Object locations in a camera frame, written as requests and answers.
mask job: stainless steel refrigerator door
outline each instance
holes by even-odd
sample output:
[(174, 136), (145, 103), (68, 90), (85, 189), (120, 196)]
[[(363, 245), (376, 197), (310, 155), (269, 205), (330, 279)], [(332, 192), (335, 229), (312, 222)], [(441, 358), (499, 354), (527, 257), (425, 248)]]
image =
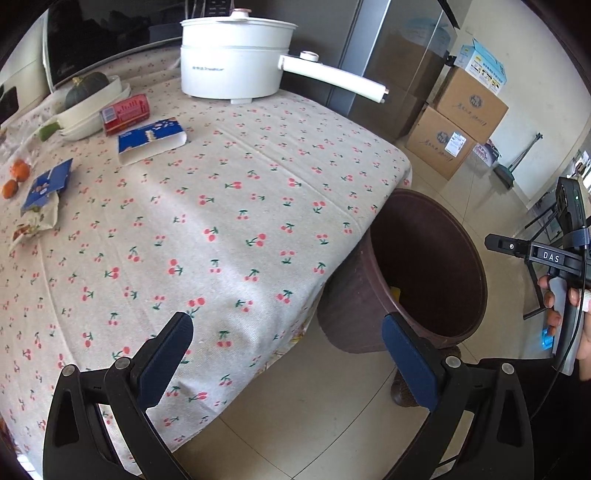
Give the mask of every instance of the stainless steel refrigerator door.
[[(365, 76), (390, 4), (391, 0), (360, 1), (348, 41), (343, 49), (340, 69), (361, 77)], [(354, 93), (332, 87), (326, 105), (331, 110), (348, 116), (354, 100)]]
[(466, 21), (468, 10), (470, 10), (472, 0), (447, 0), (447, 4), (452, 9), (458, 26), (462, 28), (464, 26), (464, 22)]
[[(250, 8), (252, 17), (295, 23), (298, 28), (291, 40), (290, 54), (299, 56), (302, 50), (310, 50), (320, 56), (321, 63), (339, 67), (353, 20), (362, 2), (364, 1), (241, 0), (239, 6)], [(284, 73), (281, 88), (326, 105), (333, 87), (301, 75)]]
[(349, 118), (388, 141), (408, 133), (456, 38), (437, 0), (392, 0), (364, 74), (390, 94), (383, 105), (356, 96)]

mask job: green pumpkin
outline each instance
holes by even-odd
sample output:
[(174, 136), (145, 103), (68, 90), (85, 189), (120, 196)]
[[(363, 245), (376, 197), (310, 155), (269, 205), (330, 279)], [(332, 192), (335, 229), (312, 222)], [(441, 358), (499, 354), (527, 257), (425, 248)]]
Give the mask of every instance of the green pumpkin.
[(86, 100), (89, 96), (105, 88), (109, 84), (109, 79), (104, 73), (93, 72), (84, 78), (74, 77), (72, 82), (74, 86), (66, 95), (65, 110), (72, 108), (82, 100)]

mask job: finger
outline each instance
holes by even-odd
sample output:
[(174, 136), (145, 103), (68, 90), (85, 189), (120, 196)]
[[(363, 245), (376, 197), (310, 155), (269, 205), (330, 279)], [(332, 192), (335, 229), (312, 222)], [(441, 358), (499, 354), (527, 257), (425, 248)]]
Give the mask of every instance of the finger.
[(579, 291), (576, 288), (569, 289), (569, 301), (573, 307), (579, 306)]
[(546, 323), (552, 327), (557, 327), (560, 325), (562, 323), (562, 317), (560, 316), (560, 313), (554, 310), (548, 310), (548, 313), (546, 314)]
[(544, 306), (548, 309), (551, 309), (554, 306), (554, 294), (548, 290), (546, 293), (544, 293)]
[(591, 342), (591, 312), (585, 312), (583, 332)]
[(538, 279), (538, 285), (540, 286), (540, 288), (543, 288), (544, 290), (549, 290), (550, 289), (550, 285), (548, 283), (549, 279), (550, 279), (550, 277), (548, 275), (544, 275), (543, 277), (540, 277)]
[(591, 356), (591, 340), (586, 336), (581, 338), (581, 343), (579, 345), (579, 350), (577, 351), (577, 359), (578, 360), (585, 360), (589, 356)]

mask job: human hand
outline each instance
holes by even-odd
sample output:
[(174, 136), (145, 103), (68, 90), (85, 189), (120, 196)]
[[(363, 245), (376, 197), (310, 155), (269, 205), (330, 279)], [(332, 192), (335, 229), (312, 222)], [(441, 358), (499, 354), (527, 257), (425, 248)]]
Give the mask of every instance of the human hand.
[[(548, 323), (548, 333), (551, 336), (556, 334), (556, 328), (562, 323), (560, 313), (554, 310), (554, 294), (550, 291), (547, 275), (538, 280), (538, 285), (547, 290), (544, 293), (544, 305), (546, 311), (546, 322)], [(569, 301), (572, 306), (579, 306), (579, 291), (575, 288), (569, 289)], [(579, 360), (579, 374), (581, 380), (591, 380), (591, 312), (584, 313), (583, 332), (581, 334), (581, 343), (577, 350), (577, 359)]]

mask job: mop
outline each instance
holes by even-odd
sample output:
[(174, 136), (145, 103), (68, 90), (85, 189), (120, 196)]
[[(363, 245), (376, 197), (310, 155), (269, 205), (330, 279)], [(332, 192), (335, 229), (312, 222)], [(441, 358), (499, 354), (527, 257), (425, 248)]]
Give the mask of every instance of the mop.
[(531, 150), (531, 147), (533, 147), (535, 145), (535, 143), (538, 140), (541, 140), (542, 138), (544, 138), (544, 136), (541, 133), (538, 133), (535, 136), (535, 138), (532, 141), (532, 143), (530, 144), (530, 146), (527, 147), (524, 150), (524, 152), (513, 161), (513, 163), (511, 165), (509, 165), (509, 168), (507, 168), (504, 165), (501, 165), (499, 163), (493, 169), (493, 172), (495, 172), (496, 176), (499, 177), (500, 181), (507, 188), (507, 190), (511, 190), (513, 188), (513, 182), (515, 181), (515, 177), (513, 176), (513, 172), (515, 171), (515, 169), (519, 166), (519, 164), (521, 163), (521, 161), (529, 153), (529, 151)]

